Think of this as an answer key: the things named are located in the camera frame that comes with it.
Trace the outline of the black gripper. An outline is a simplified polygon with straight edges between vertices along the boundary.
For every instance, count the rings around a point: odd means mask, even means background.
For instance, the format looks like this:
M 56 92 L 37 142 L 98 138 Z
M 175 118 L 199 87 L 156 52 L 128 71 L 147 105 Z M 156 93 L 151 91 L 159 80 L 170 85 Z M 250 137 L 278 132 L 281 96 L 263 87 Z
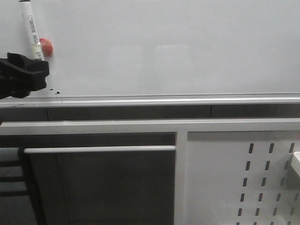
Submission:
M 48 75 L 48 62 L 8 52 L 0 59 L 0 98 L 25 98 L 30 91 L 44 89 Z

